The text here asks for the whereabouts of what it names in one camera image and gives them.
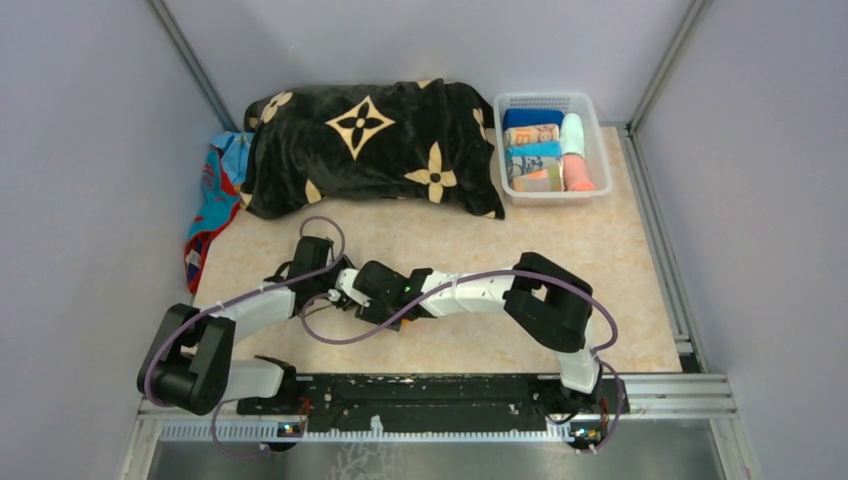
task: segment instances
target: diamond shape motif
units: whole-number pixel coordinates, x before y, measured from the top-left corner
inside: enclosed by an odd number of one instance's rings
[[[347,112],[326,122],[342,137],[354,160],[368,140],[394,123],[394,120],[377,110],[374,102],[371,101],[371,95]]]

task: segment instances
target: orange object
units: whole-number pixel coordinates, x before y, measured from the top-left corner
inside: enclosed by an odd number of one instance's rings
[[[583,157],[576,153],[562,157],[562,181],[565,190],[569,192],[590,192],[595,190],[595,184],[589,180],[589,171]]]

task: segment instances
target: beige flower pattern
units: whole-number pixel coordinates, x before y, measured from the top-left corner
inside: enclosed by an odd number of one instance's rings
[[[371,95],[347,112],[326,122],[341,135],[354,161],[371,137],[394,123],[394,120],[377,110],[374,102],[371,101]]]
[[[306,180],[305,191],[306,191],[306,200],[309,203],[315,203],[315,202],[320,201],[322,198],[324,198],[324,196],[321,195],[321,192],[319,192],[318,189],[315,187],[315,184],[312,183],[312,180],[308,180],[308,179]]]
[[[291,96],[291,92],[282,92],[275,95],[262,110],[262,121],[268,123],[273,120],[274,115],[277,114],[277,109],[288,103],[291,100]]]
[[[456,175],[453,171],[442,171],[442,151],[439,150],[439,142],[433,143],[433,146],[430,147],[430,160],[427,162],[427,168],[407,173],[404,177],[413,182],[427,185],[429,198],[433,203],[442,201],[445,187],[456,186]]]
[[[475,108],[471,111],[471,114],[474,115],[474,120],[477,120],[477,124],[480,126],[480,135],[483,140],[486,140],[486,129],[483,128],[483,109]]]

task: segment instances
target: table top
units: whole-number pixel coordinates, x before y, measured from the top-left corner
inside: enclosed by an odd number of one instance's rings
[[[378,260],[408,275],[414,268],[444,272],[498,269],[535,251],[583,278],[594,297],[615,316],[619,340],[601,357],[621,372],[679,372],[668,314],[648,249],[617,132],[603,128],[613,190],[588,205],[516,208],[501,192],[506,220],[474,217],[451,205],[426,200],[352,202],[325,199],[285,218],[266,221],[239,211],[212,242],[195,296],[196,305],[227,300],[259,286],[290,260],[298,227],[312,215],[341,225],[345,253],[355,265]],[[500,189],[492,162],[493,183]],[[306,234],[336,238],[333,229],[311,223]],[[348,338],[374,325],[352,312],[329,308],[309,316],[319,334]],[[609,326],[595,311],[595,344]],[[459,314],[407,322],[346,346],[320,343],[300,320],[277,322],[234,349],[234,358],[265,355],[305,373],[556,373],[554,354],[536,343],[511,317]]]

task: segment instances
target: dark blue cloth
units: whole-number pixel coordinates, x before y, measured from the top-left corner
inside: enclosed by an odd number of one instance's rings
[[[565,114],[560,110],[542,110],[538,108],[508,108],[504,112],[503,129],[526,127],[529,125],[544,125],[554,123],[562,125]]]

